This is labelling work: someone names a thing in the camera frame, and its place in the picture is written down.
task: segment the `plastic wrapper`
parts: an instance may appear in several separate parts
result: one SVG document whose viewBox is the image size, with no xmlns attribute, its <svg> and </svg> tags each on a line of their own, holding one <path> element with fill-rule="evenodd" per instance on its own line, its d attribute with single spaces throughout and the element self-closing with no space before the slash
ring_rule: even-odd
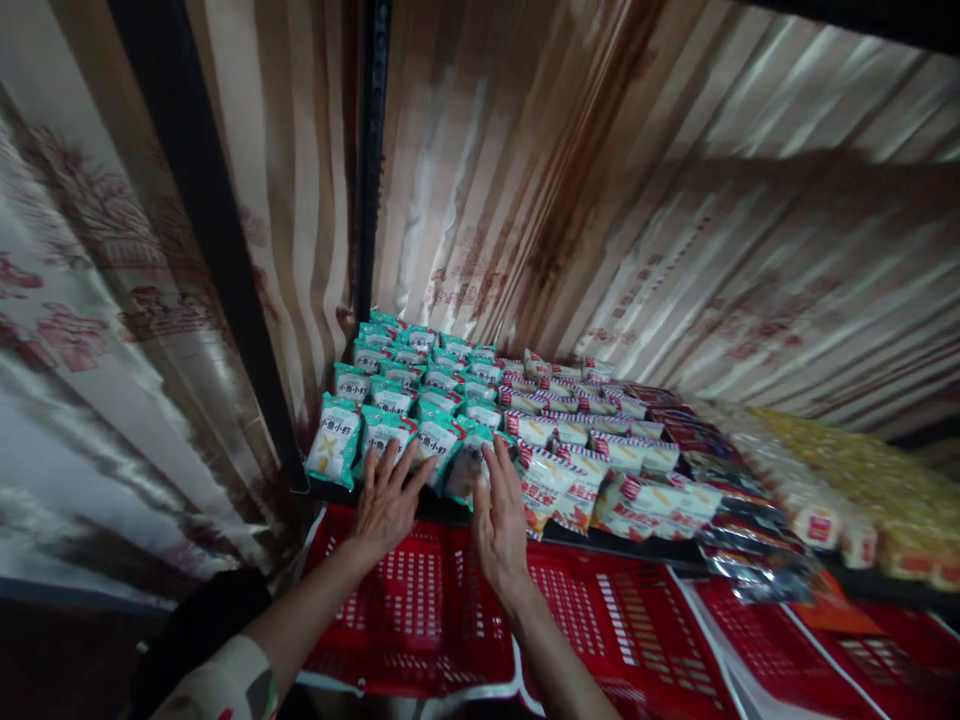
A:
<svg viewBox="0 0 960 720">
<path fill-rule="evenodd" d="M 406 415 L 417 400 L 417 391 L 382 375 L 374 375 L 370 378 L 370 399 L 378 410 Z"/>
<path fill-rule="evenodd" d="M 503 429 L 529 445 L 546 448 L 557 429 L 557 421 L 519 410 L 506 410 L 503 413 Z"/>
<path fill-rule="evenodd" d="M 438 408 L 451 415 L 456 414 L 460 406 L 463 405 L 463 398 L 450 390 L 441 390 L 440 388 L 424 388 L 420 391 L 420 402 L 427 402 L 436 405 Z"/>
<path fill-rule="evenodd" d="M 573 503 L 567 493 L 574 485 L 586 483 L 586 473 L 553 453 L 523 440 L 517 443 L 517 449 L 527 533 L 540 540 L 554 514 L 573 514 Z"/>
<path fill-rule="evenodd" d="M 447 471 L 447 465 L 459 450 L 460 443 L 467 436 L 464 426 L 470 430 L 475 428 L 469 419 L 462 419 L 458 423 L 449 413 L 423 400 L 417 403 L 416 417 L 420 424 L 417 431 L 420 450 L 410 469 L 416 472 L 428 458 L 436 457 L 437 465 L 430 474 L 427 485 L 440 494 L 443 490 L 439 487 L 440 480 Z"/>
<path fill-rule="evenodd" d="M 362 405 L 370 394 L 370 376 L 360 368 L 344 363 L 333 364 L 334 395 Z"/>
<path fill-rule="evenodd" d="M 323 394 L 320 427 L 304 462 L 307 475 L 353 490 L 350 470 L 357 457 L 361 417 L 352 400 Z"/>
</svg>

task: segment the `patterned sleeve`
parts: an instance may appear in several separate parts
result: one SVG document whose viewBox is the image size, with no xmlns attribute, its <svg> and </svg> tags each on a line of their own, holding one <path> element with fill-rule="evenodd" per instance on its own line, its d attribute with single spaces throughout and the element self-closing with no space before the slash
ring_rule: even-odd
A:
<svg viewBox="0 0 960 720">
<path fill-rule="evenodd" d="M 278 705 L 263 650 L 235 635 L 177 685 L 152 720 L 272 720 Z"/>
</svg>

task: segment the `beige curtain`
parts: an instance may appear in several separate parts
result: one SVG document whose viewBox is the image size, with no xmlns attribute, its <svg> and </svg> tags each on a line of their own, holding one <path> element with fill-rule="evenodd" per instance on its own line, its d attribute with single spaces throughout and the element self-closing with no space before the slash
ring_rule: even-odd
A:
<svg viewBox="0 0 960 720">
<path fill-rule="evenodd" d="M 722 0 L 394 5 L 381 306 L 882 436 L 960 410 L 956 60 Z"/>
<path fill-rule="evenodd" d="M 189 3 L 304 436 L 344 347 L 351 7 Z M 169 604 L 274 573 L 296 514 L 106 3 L 0 13 L 0 575 Z"/>
</svg>

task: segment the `fabric wall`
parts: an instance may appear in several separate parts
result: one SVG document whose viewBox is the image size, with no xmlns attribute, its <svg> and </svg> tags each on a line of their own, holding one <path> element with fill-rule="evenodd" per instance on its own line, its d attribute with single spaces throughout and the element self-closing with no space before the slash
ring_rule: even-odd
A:
<svg viewBox="0 0 960 720">
<path fill-rule="evenodd" d="M 189 3 L 303 435 L 344 348 L 344 5 Z M 106 3 L 0 17 L 0 575 L 169 604 L 274 573 L 297 516 Z"/>
<path fill-rule="evenodd" d="M 723 0 L 395 3 L 375 301 L 885 437 L 960 411 L 960 64 Z"/>
</svg>

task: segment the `snack package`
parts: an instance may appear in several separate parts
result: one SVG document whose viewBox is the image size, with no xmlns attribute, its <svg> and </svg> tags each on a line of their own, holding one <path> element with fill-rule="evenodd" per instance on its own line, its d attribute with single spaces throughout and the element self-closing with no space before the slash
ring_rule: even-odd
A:
<svg viewBox="0 0 960 720">
<path fill-rule="evenodd" d="M 670 515 L 682 497 L 682 490 L 645 485 L 635 475 L 614 470 L 600 490 L 590 524 L 611 535 L 643 542 L 661 526 L 672 533 Z"/>
<path fill-rule="evenodd" d="M 404 365 L 386 359 L 380 361 L 380 374 L 404 387 L 416 388 L 420 384 L 420 378 L 423 377 L 425 371 L 426 367 L 422 365 Z"/>
<path fill-rule="evenodd" d="M 370 394 L 370 377 L 360 368 L 345 363 L 333 364 L 334 395 L 362 405 Z"/>
<path fill-rule="evenodd" d="M 426 365 L 430 359 L 427 353 L 417 350 L 412 345 L 394 343 L 390 346 L 390 349 L 393 350 L 394 362 L 403 363 L 404 365 Z"/>
<path fill-rule="evenodd" d="M 427 480 L 427 485 L 440 494 L 442 488 L 437 486 L 447 470 L 447 464 L 467 436 L 467 431 L 462 424 L 454 420 L 452 415 L 423 400 L 417 403 L 417 419 L 420 421 L 420 429 L 417 432 L 417 437 L 420 439 L 420 455 L 414 461 L 411 470 L 415 471 L 427 458 L 436 456 L 437 466 Z M 473 430 L 473 423 L 471 422 L 468 427 Z"/>
<path fill-rule="evenodd" d="M 374 347 L 386 347 L 397 340 L 397 332 L 387 325 L 379 323 L 360 323 L 357 340 Z"/>
<path fill-rule="evenodd" d="M 586 484 L 587 477 L 580 468 L 543 448 L 528 445 L 523 440 L 518 441 L 517 447 L 527 533 L 540 540 L 554 514 L 561 517 L 574 514 L 568 492 L 574 485 Z"/>
<path fill-rule="evenodd" d="M 357 457 L 361 425 L 355 402 L 324 393 L 320 427 L 304 462 L 307 475 L 353 490 L 350 469 Z"/>
<path fill-rule="evenodd" d="M 437 342 L 437 331 L 423 325 L 410 325 L 401 333 L 400 340 L 428 354 Z"/>
<path fill-rule="evenodd" d="M 519 410 L 506 410 L 503 413 L 503 428 L 529 445 L 545 448 L 557 429 L 557 421 L 527 415 Z"/>
<path fill-rule="evenodd" d="M 609 457 L 610 467 L 628 473 L 640 472 L 647 456 L 646 443 L 642 438 L 620 437 L 599 430 L 590 430 L 588 447 Z"/>
<path fill-rule="evenodd" d="M 449 497 L 470 508 L 473 512 L 473 486 L 477 478 L 483 476 L 490 482 L 490 469 L 483 459 L 481 447 L 489 446 L 493 450 L 493 438 L 499 437 L 507 447 L 512 447 L 514 441 L 506 435 L 494 432 L 484 425 L 475 425 L 467 431 L 459 452 L 450 468 L 450 476 L 443 487 L 444 497 Z"/>
<path fill-rule="evenodd" d="M 529 415 L 539 415 L 544 410 L 550 409 L 550 397 L 541 393 L 533 395 L 517 393 L 512 388 L 501 385 L 500 406 L 506 410 L 519 410 Z"/>
<path fill-rule="evenodd" d="M 393 351 L 376 345 L 367 345 L 359 340 L 353 343 L 353 364 L 364 372 L 376 375 L 380 372 L 380 361 L 393 358 Z"/>
<path fill-rule="evenodd" d="M 416 422 L 403 415 L 386 412 L 375 408 L 372 405 L 364 405 L 360 408 L 363 413 L 363 443 L 360 453 L 360 462 L 353 469 L 354 480 L 363 480 L 363 457 L 371 447 L 376 447 L 382 455 L 387 444 L 391 440 L 397 440 L 400 446 L 397 448 L 397 456 L 393 460 L 393 466 L 396 467 L 403 457 L 403 453 L 410 444 L 410 440 L 417 434 L 420 426 Z"/>
<path fill-rule="evenodd" d="M 421 381 L 425 387 L 438 387 L 441 390 L 456 390 L 462 383 L 463 377 L 450 368 L 434 363 L 427 363 L 427 372 Z"/>
<path fill-rule="evenodd" d="M 378 410 L 406 415 L 417 399 L 417 391 L 382 375 L 370 378 L 370 399 Z"/>
<path fill-rule="evenodd" d="M 487 385 L 497 385 L 503 376 L 503 368 L 493 365 L 486 360 L 477 360 L 470 358 L 470 367 L 467 368 L 467 376 L 474 376 Z"/>
<path fill-rule="evenodd" d="M 460 358 L 461 361 L 470 357 L 470 354 L 473 352 L 473 343 L 467 342 L 463 338 L 458 338 L 455 335 L 440 333 L 440 340 L 443 342 L 443 349 L 453 353 Z"/>
<path fill-rule="evenodd" d="M 420 402 L 428 402 L 432 405 L 436 405 L 444 412 L 454 415 L 463 404 L 463 398 L 457 395 L 455 392 L 430 387 L 420 391 Z"/>
<path fill-rule="evenodd" d="M 597 360 L 595 357 L 587 355 L 583 358 L 583 367 L 581 374 L 584 380 L 594 380 L 597 382 L 610 382 L 613 379 L 613 365 Z"/>
<path fill-rule="evenodd" d="M 496 405 L 476 398 L 467 398 L 467 401 L 460 409 L 460 414 L 465 415 L 476 423 L 486 425 L 488 428 L 497 430 L 500 427 L 500 410 Z"/>
<path fill-rule="evenodd" d="M 454 355 L 452 352 L 448 352 L 441 347 L 433 348 L 433 361 L 437 365 L 441 365 L 445 368 L 450 368 L 456 372 L 466 369 L 467 364 L 460 362 L 460 358 Z"/>
</svg>

